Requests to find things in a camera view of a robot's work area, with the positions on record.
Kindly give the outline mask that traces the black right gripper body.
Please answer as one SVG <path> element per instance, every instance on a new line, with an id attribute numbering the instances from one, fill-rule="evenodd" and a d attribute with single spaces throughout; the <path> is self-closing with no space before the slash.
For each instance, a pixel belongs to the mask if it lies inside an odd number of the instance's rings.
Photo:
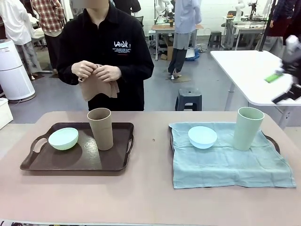
<path id="1" fill-rule="evenodd" d="M 287 52 L 282 60 L 282 69 L 293 76 L 294 84 L 301 84 L 301 50 Z"/>

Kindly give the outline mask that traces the tall light green cup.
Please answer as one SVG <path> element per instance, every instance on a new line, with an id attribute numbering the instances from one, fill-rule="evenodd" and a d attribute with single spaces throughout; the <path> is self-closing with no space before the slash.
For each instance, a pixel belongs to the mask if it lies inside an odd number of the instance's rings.
<path id="1" fill-rule="evenodd" d="M 233 147 L 240 151 L 248 150 L 260 130 L 264 117 L 264 113 L 256 108 L 239 108 L 234 130 Z"/>

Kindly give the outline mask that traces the light blue bowl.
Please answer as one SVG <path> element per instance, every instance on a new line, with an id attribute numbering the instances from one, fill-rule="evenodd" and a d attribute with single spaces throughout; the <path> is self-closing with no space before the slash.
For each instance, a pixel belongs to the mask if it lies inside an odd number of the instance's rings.
<path id="1" fill-rule="evenodd" d="M 195 126 L 188 131 L 190 143 L 198 149 L 208 149 L 217 140 L 217 133 L 205 126 Z"/>

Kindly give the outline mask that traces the blue cloth mat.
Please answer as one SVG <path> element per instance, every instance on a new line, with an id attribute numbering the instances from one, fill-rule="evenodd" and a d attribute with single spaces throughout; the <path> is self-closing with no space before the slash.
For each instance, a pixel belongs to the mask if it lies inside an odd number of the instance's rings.
<path id="1" fill-rule="evenodd" d="M 217 133 L 208 149 L 198 149 L 189 141 L 188 131 L 205 126 Z M 258 131 L 251 147 L 233 147 L 233 122 L 177 122 L 172 132 L 173 185 L 175 189 L 242 186 L 295 188 L 293 171 L 275 146 Z"/>

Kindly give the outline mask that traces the beige cloth mat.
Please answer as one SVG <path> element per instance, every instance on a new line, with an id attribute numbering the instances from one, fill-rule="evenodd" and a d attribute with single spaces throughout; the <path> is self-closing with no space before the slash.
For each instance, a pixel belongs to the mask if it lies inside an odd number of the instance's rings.
<path id="1" fill-rule="evenodd" d="M 103 82 L 95 75 L 88 78 L 78 78 L 83 99 L 88 102 L 98 94 L 105 94 L 109 98 L 117 98 L 119 87 L 116 81 Z"/>

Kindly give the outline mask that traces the tall brown cup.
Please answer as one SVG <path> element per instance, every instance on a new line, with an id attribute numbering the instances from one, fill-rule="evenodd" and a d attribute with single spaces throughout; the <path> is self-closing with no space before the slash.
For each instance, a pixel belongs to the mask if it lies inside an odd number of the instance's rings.
<path id="1" fill-rule="evenodd" d="M 113 147 L 111 111 L 107 108 L 96 108 L 87 114 L 89 124 L 97 147 L 107 151 Z"/>

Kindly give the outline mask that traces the light green bowl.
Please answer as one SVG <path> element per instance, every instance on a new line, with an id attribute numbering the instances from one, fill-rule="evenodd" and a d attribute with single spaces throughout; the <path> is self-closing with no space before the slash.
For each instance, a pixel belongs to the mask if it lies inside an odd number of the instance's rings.
<path id="1" fill-rule="evenodd" d="M 79 132 L 75 128 L 62 128 L 53 132 L 49 138 L 49 144 L 56 150 L 65 151 L 77 144 Z"/>

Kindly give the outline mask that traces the person's right hand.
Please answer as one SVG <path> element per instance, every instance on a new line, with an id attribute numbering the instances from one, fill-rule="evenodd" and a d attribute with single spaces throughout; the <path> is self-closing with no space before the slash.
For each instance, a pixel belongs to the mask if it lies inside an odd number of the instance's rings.
<path id="1" fill-rule="evenodd" d="M 71 72 L 77 75 L 79 78 L 87 78 L 96 69 L 97 69 L 97 65 L 89 61 L 83 60 L 78 63 L 74 63 L 71 67 Z"/>

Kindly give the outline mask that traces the white background desk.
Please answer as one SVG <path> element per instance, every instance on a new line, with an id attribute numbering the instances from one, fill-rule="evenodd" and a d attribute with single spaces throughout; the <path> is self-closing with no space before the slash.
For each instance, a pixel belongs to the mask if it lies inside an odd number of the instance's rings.
<path id="1" fill-rule="evenodd" d="M 234 18 L 223 17 L 224 41 L 222 47 L 226 50 L 254 50 L 256 42 L 264 34 L 266 23 L 258 21 L 234 21 Z"/>

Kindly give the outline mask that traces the dark plastic stool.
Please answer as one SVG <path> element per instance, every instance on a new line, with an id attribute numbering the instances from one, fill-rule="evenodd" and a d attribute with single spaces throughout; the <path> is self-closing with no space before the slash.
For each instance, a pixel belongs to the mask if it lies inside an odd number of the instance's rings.
<path id="1" fill-rule="evenodd" d="M 222 32 L 212 31 L 209 36 L 207 46 L 212 48 L 213 46 L 220 48 L 222 46 Z"/>

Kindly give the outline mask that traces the small white background robot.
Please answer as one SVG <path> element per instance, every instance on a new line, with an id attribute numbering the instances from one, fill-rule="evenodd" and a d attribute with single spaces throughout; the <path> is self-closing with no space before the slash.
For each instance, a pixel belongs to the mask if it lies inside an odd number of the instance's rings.
<path id="1" fill-rule="evenodd" d="M 235 22 L 241 21 L 241 16 L 243 15 L 242 9 L 245 8 L 244 0 L 238 0 L 237 5 L 235 6 L 236 9 L 236 15 L 234 18 Z"/>

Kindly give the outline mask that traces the bystander in black top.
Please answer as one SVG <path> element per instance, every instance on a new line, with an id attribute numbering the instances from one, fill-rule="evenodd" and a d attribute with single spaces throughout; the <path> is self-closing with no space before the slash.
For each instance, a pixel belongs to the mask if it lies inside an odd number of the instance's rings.
<path id="1" fill-rule="evenodd" d="M 141 5 L 139 0 L 110 0 L 111 3 L 119 10 L 135 17 L 140 16 Z"/>

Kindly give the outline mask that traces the bystander in red plaid shirt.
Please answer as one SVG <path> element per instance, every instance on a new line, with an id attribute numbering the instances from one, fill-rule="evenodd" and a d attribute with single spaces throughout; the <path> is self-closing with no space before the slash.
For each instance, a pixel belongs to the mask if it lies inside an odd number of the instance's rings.
<path id="1" fill-rule="evenodd" d="M 57 74 L 59 39 L 64 22 L 63 7 L 59 0 L 31 0 L 31 5 L 39 15 L 39 26 L 45 35 L 50 63 Z"/>

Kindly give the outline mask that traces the bystander in white coat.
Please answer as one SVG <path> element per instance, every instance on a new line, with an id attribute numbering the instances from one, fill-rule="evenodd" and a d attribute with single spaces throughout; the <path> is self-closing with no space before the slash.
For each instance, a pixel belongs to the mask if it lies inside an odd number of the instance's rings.
<path id="1" fill-rule="evenodd" d="M 32 44 L 34 29 L 27 10 L 20 0 L 0 0 L 0 17 L 6 37 L 13 41 L 28 75 L 34 80 L 42 69 Z"/>

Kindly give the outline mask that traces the dark brown handled tray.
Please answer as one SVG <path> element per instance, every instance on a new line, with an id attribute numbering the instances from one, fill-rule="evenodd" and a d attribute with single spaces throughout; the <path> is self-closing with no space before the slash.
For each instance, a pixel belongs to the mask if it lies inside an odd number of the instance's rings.
<path id="1" fill-rule="evenodd" d="M 75 128 L 79 132 L 75 146 L 60 151 L 46 142 L 38 152 L 35 151 L 35 146 L 41 139 L 49 139 L 52 133 L 67 127 Z M 113 147 L 108 151 L 100 151 L 89 123 L 56 123 L 46 134 L 32 142 L 30 152 L 21 163 L 20 169 L 27 171 L 122 171 L 127 166 L 134 145 L 134 125 L 130 122 L 114 122 L 112 131 Z"/>
<path id="2" fill-rule="evenodd" d="M 217 133 L 217 140 L 213 144 L 214 148 L 233 147 L 233 136 L 235 129 L 234 122 L 177 122 L 169 124 L 171 132 L 170 146 L 174 151 L 174 146 L 179 141 L 185 147 L 193 147 L 188 138 L 188 131 L 195 126 L 204 126 L 214 130 Z M 278 143 L 271 137 L 265 135 L 259 130 L 252 142 L 251 148 L 267 148 L 281 154 Z"/>

